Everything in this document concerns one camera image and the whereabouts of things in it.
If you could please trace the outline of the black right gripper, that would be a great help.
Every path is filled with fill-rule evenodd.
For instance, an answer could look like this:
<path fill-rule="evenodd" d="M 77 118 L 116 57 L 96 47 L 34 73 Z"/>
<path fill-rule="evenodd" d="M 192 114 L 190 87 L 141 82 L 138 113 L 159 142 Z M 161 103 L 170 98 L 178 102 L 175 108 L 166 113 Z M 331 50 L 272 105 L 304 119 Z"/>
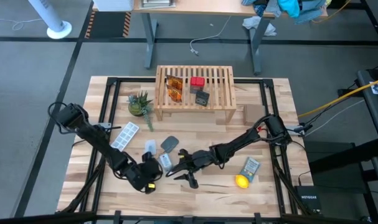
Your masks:
<path fill-rule="evenodd" d="M 170 171 L 168 171 L 165 177 L 170 177 L 177 172 L 186 170 L 187 173 L 177 176 L 174 180 L 186 180 L 189 183 L 190 188 L 197 189 L 199 187 L 194 173 L 213 164 L 217 165 L 218 160 L 211 151 L 196 151 L 190 154 L 185 149 L 180 149 L 178 152 L 179 163 L 175 165 Z"/>

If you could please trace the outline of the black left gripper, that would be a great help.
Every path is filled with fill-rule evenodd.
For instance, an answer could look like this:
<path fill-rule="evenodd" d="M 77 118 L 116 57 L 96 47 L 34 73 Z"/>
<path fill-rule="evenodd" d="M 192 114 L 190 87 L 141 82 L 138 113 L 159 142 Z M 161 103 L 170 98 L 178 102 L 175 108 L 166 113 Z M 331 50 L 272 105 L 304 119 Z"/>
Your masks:
<path fill-rule="evenodd" d="M 126 179 L 135 190 L 150 194 L 156 190 L 155 182 L 162 177 L 163 170 L 151 152 L 145 152 L 142 161 L 126 171 Z"/>

